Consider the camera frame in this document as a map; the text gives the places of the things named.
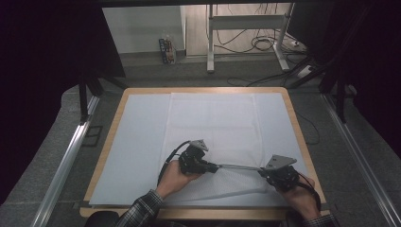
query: metal frame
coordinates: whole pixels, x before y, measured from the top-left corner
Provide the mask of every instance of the metal frame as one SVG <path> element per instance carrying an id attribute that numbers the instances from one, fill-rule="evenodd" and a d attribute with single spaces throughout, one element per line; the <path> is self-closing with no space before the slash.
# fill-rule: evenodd
<path id="1" fill-rule="evenodd" d="M 281 29 L 277 43 L 273 45 L 274 53 L 283 71 L 289 71 L 286 58 L 281 50 L 287 31 L 293 3 L 284 15 L 244 15 L 244 16 L 213 16 L 213 5 L 209 5 L 209 45 L 207 51 L 207 72 L 215 72 L 215 53 L 213 43 L 214 30 L 230 29 Z"/>
<path id="2" fill-rule="evenodd" d="M 354 158 L 354 161 L 357 164 L 360 173 L 365 179 L 366 184 L 368 184 L 368 187 L 371 190 L 381 212 L 383 213 L 384 218 L 387 220 L 389 226 L 391 227 L 401 226 L 401 219 L 398 216 L 398 212 L 396 211 L 389 195 L 387 194 L 386 190 L 383 188 L 380 181 L 374 174 L 374 171 L 371 169 L 370 165 L 366 161 L 362 150 L 360 150 L 352 133 L 348 130 L 347 125 L 342 123 L 341 119 L 338 117 L 336 113 L 336 107 L 331 95 L 322 95 L 322 99 L 324 101 L 324 104 L 326 105 L 328 112 L 330 112 L 334 123 L 339 129 L 342 139 L 345 141 L 348 150 Z"/>
<path id="3" fill-rule="evenodd" d="M 31 223 L 31 227 L 46 226 L 53 212 L 54 206 L 59 198 L 59 195 L 64 187 L 65 181 L 67 180 L 68 174 L 71 167 L 77 157 L 80 145 L 82 144 L 85 133 L 87 132 L 89 125 L 91 124 L 93 114 L 95 112 L 99 98 L 92 96 L 88 105 L 88 118 L 87 121 L 81 125 L 78 125 L 73 138 L 71 139 L 70 145 L 67 148 L 64 156 L 62 157 L 59 168 L 53 177 L 50 186 L 47 189 L 44 199 L 38 209 Z"/>

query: wooden border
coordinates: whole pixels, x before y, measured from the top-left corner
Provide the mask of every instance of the wooden border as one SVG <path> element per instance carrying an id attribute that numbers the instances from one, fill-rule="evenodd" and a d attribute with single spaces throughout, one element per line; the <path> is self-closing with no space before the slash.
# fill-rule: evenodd
<path id="1" fill-rule="evenodd" d="M 315 180 L 315 189 L 321 196 L 322 203 L 325 203 L 325 197 L 319 183 L 318 176 L 313 166 L 312 160 L 307 149 L 305 139 L 302 135 L 301 128 L 288 91 L 282 87 L 263 87 L 263 88 L 248 88 L 248 87 L 182 87 L 182 88 L 129 88 L 124 91 L 120 104 L 115 113 L 113 123 L 107 135 L 103 150 L 101 151 L 99 160 L 97 161 L 96 169 L 86 191 L 84 201 L 88 202 L 95 190 L 97 181 L 106 164 L 110 149 L 125 109 L 129 95 L 140 94 L 171 94 L 171 93 L 210 93 L 210 94 L 246 94 L 246 93 L 281 93 L 286 104 L 288 116 L 294 129 L 295 136 L 298 141 L 301 153 L 304 158 L 308 176 Z M 90 217 L 96 211 L 112 210 L 122 215 L 127 211 L 125 208 L 90 208 L 81 207 L 79 212 L 83 217 Z M 255 219 L 255 220 L 272 220 L 285 219 L 287 208 L 162 208 L 159 212 L 160 219 Z"/>

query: wire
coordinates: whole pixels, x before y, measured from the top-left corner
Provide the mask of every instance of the wire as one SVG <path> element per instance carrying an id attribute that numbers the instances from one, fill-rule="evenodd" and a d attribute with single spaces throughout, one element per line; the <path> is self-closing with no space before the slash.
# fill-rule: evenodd
<path id="1" fill-rule="evenodd" d="M 321 143 L 321 134 L 319 133 L 319 130 L 318 130 L 318 128 L 316 128 L 315 124 L 313 124 L 313 122 L 312 122 L 311 120 L 309 120 L 309 119 L 307 119 L 306 117 L 302 116 L 302 115 L 301 115 L 300 113 L 298 113 L 297 111 L 294 110 L 294 112 L 295 112 L 296 114 L 298 114 L 302 119 L 304 119 L 305 121 L 309 122 L 309 124 L 312 125 L 312 127 L 315 129 L 315 131 L 316 131 L 316 133 L 317 133 L 317 135 L 318 135 L 318 139 L 317 139 L 316 142 L 313 142 L 313 143 L 311 143 L 311 142 L 306 142 L 306 143 L 307 143 L 308 145 L 317 145 L 317 144 Z"/>
<path id="2" fill-rule="evenodd" d="M 170 163 L 171 159 L 173 159 L 173 157 L 176 155 L 177 151 L 178 151 L 180 148 L 182 148 L 184 145 L 189 144 L 190 142 L 191 142 L 190 140 L 183 142 L 183 143 L 180 144 L 177 148 L 175 148 L 175 149 L 171 152 L 171 154 L 167 157 L 165 163 L 163 164 L 162 170 L 161 170 L 160 173 L 159 173 L 159 178 L 158 178 L 158 180 L 157 180 L 157 185 L 159 185 L 159 182 L 162 180 L 163 174 L 165 173 L 168 164 Z"/>

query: plaid sleeve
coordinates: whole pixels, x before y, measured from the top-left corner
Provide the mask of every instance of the plaid sleeve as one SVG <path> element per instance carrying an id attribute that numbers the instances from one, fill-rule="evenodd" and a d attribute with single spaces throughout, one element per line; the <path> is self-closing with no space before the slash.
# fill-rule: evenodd
<path id="1" fill-rule="evenodd" d="M 115 226 L 147 226 L 157 215 L 162 202 L 162 198 L 154 190 L 150 190 L 145 196 L 138 198 L 133 203 L 132 207 L 121 216 Z"/>
<path id="2" fill-rule="evenodd" d="M 340 227 L 334 215 L 326 215 L 312 220 L 304 220 L 305 227 Z"/>

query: gray floor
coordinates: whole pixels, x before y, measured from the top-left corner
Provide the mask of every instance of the gray floor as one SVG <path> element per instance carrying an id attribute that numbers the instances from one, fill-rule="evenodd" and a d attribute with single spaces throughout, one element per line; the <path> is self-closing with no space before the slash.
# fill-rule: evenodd
<path id="1" fill-rule="evenodd" d="M 207 74 L 205 58 L 182 59 L 176 65 L 162 65 L 157 59 L 144 65 L 125 66 L 127 77 L 120 80 L 131 87 L 232 86 L 227 81 L 244 86 L 249 82 L 241 79 L 253 81 L 281 72 L 273 56 L 217 58 L 215 74 Z M 282 82 L 278 79 L 255 86 L 280 86 Z M 86 146 L 79 150 L 47 226 L 83 226 L 86 221 L 78 209 L 122 96 L 118 87 L 106 81 L 102 84 L 106 91 L 91 125 L 102 127 L 98 143 L 94 144 L 93 138 L 85 138 Z M 317 84 L 319 79 L 314 79 L 298 89 L 289 90 L 289 93 L 329 208 L 339 218 L 341 226 L 387 226 L 372 192 L 323 105 Z M 77 87 L 65 92 L 61 103 L 59 116 L 35 159 L 0 207 L 0 226 L 29 226 L 34 219 L 79 122 Z M 399 210 L 400 159 L 358 113 L 352 99 L 346 100 L 345 114 L 347 125 L 368 163 Z"/>

